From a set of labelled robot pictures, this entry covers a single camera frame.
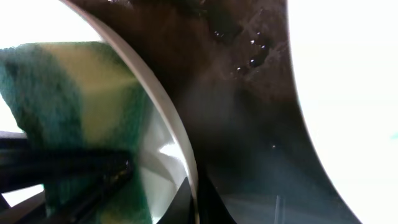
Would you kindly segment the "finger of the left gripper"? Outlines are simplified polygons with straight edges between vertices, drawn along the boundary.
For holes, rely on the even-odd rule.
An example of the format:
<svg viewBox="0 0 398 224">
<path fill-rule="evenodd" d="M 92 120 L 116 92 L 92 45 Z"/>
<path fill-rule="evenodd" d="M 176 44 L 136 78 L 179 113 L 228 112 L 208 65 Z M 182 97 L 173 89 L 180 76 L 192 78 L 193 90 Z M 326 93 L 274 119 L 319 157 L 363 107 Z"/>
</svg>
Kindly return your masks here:
<svg viewBox="0 0 398 224">
<path fill-rule="evenodd" d="M 1 132 L 1 192 L 95 177 L 43 223 L 83 223 L 132 178 L 132 156 L 114 149 L 33 149 L 25 134 Z"/>
</svg>

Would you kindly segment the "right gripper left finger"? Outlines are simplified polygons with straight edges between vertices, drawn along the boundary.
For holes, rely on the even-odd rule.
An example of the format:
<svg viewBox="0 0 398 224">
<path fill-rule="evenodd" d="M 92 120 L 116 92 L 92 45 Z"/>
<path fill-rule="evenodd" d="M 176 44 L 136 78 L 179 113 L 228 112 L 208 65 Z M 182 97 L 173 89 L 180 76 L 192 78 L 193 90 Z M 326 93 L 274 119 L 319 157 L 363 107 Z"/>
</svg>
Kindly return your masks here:
<svg viewBox="0 0 398 224">
<path fill-rule="evenodd" d="M 157 224 L 195 224 L 193 199 L 187 178 L 183 180 L 174 199 Z"/>
</svg>

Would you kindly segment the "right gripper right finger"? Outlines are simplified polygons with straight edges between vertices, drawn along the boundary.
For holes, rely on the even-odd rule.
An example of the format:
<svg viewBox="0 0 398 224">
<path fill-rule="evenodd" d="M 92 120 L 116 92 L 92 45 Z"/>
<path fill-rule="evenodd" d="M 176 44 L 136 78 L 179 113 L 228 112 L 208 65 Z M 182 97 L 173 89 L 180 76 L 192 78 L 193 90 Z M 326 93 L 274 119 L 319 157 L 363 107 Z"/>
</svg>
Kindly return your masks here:
<svg viewBox="0 0 398 224">
<path fill-rule="evenodd" d="M 214 185 L 205 174 L 199 175 L 197 195 L 201 224 L 236 224 Z"/>
</svg>

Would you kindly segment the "white plate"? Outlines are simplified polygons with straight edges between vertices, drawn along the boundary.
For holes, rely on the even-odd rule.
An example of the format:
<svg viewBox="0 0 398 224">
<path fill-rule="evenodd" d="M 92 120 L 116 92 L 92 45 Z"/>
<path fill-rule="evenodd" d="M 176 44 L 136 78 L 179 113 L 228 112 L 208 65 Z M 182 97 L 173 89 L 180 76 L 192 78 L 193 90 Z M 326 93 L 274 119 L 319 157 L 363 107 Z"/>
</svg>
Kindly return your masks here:
<svg viewBox="0 0 398 224">
<path fill-rule="evenodd" d="M 397 0 L 290 0 L 298 98 L 316 154 L 363 223 L 397 222 Z"/>
<path fill-rule="evenodd" d="M 129 67 L 147 95 L 136 161 L 150 223 L 163 217 L 185 178 L 198 223 L 197 170 L 192 147 L 173 103 L 143 59 L 109 26 L 71 1 L 1 2 L 1 50 L 59 42 L 108 44 Z M 1 96 L 2 131 L 25 134 Z M 42 184 L 1 192 L 1 202 L 2 223 L 43 223 L 47 218 Z"/>
</svg>

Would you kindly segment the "green yellow sponge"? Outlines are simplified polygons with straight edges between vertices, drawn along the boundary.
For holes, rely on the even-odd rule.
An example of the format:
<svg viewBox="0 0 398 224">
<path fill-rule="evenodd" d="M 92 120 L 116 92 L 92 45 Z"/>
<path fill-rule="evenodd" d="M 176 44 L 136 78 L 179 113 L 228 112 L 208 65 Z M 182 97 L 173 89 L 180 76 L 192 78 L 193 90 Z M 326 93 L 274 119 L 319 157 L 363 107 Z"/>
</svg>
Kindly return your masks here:
<svg viewBox="0 0 398 224">
<path fill-rule="evenodd" d="M 127 184 L 83 223 L 150 223 L 137 167 L 147 95 L 108 44 L 29 43 L 1 50 L 1 96 L 33 149 L 114 149 L 132 156 Z M 42 184 L 47 218 L 95 182 Z"/>
</svg>

